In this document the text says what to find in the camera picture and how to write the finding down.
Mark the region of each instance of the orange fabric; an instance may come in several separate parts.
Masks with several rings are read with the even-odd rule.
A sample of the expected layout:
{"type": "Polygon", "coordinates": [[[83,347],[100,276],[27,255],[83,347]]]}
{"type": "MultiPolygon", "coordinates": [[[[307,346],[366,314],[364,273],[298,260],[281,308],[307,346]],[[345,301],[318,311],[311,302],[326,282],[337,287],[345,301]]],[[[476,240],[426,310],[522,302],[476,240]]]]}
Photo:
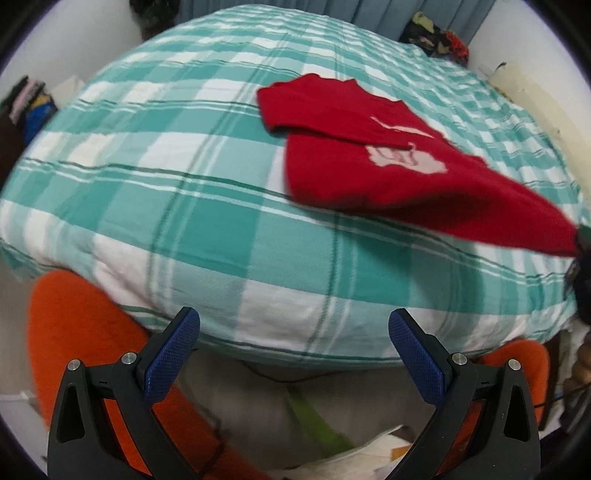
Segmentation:
{"type": "MultiPolygon", "coordinates": [[[[68,271],[42,277],[31,297],[28,350],[41,412],[49,425],[61,376],[73,358],[86,365],[110,364],[125,352],[139,352],[147,334],[97,287],[68,271]]],[[[123,418],[113,401],[107,411],[121,448],[131,466],[148,472],[123,418]]],[[[180,390],[173,386],[168,397],[154,405],[154,413],[189,464],[199,470],[214,454],[219,441],[180,390]]],[[[217,460],[213,480],[268,480],[231,447],[217,460]]]]}
{"type": "MultiPolygon", "coordinates": [[[[523,368],[533,404],[543,403],[548,388],[550,356],[548,355],[548,350],[541,343],[534,342],[533,340],[515,340],[483,356],[478,363],[489,365],[490,367],[501,367],[512,358],[517,360],[523,368]]],[[[476,427],[482,406],[482,401],[472,403],[464,419],[464,423],[462,423],[462,428],[457,434],[447,458],[441,465],[439,473],[448,471],[462,461],[472,432],[476,427]]],[[[542,418],[542,412],[541,408],[535,410],[535,418],[538,424],[542,418]]]]}

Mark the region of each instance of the folded clothes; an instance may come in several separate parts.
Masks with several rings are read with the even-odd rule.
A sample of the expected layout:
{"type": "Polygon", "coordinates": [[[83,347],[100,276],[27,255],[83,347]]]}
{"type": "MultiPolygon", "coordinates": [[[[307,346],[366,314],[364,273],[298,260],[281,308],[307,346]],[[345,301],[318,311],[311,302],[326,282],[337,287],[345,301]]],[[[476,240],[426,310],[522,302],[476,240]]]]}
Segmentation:
{"type": "Polygon", "coordinates": [[[268,129],[291,129],[285,178],[297,202],[502,247],[578,253],[577,228],[557,206],[458,150],[404,102],[316,74],[257,97],[268,129]]]}
{"type": "Polygon", "coordinates": [[[454,32],[441,30],[423,12],[414,14],[398,41],[417,45],[427,57],[446,59],[463,67],[468,64],[470,52],[466,44],[454,32]]]}
{"type": "Polygon", "coordinates": [[[11,122],[28,145],[57,112],[56,104],[45,90],[45,83],[23,77],[2,100],[11,122]]]}

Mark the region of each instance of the red t-shirt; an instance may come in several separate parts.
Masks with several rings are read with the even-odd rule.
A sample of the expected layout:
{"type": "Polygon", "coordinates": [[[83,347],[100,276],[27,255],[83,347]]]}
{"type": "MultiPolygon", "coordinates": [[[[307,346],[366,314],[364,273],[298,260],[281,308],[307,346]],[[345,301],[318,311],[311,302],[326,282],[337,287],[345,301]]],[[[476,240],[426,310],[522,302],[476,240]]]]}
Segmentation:
{"type": "Polygon", "coordinates": [[[557,206],[458,150],[404,102],[316,74],[274,83],[257,97],[269,130],[290,129],[285,178],[297,202],[577,255],[576,227],[557,206]]]}

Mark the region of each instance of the blue cloth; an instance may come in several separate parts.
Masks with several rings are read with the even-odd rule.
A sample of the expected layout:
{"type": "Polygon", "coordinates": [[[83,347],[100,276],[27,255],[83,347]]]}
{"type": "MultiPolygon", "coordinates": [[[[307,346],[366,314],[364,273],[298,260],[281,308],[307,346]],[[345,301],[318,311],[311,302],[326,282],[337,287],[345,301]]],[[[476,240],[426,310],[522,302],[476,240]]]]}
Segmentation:
{"type": "Polygon", "coordinates": [[[31,140],[39,133],[43,125],[57,112],[56,104],[53,101],[39,105],[27,112],[23,140],[25,145],[31,143],[31,140]]]}
{"type": "Polygon", "coordinates": [[[443,30],[466,44],[491,10],[495,0],[181,0],[177,23],[203,17],[222,8],[263,4],[327,15],[398,40],[413,15],[422,10],[443,30]]]}

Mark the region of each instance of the bed sheet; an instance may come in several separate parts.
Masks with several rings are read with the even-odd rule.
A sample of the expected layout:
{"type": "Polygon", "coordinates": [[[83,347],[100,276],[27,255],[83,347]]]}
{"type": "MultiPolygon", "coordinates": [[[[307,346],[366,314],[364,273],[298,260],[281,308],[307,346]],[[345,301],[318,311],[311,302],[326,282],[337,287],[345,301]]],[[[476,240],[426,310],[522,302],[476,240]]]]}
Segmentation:
{"type": "Polygon", "coordinates": [[[243,5],[144,43],[56,115],[2,193],[5,257],[32,275],[73,270],[152,330],[192,306],[200,345],[261,362],[397,364],[397,307],[449,351],[553,336],[574,312],[568,259],[290,200],[285,137],[266,132],[255,92],[312,72],[404,100],[587,222],[559,149],[473,73],[332,18],[243,5]]]}

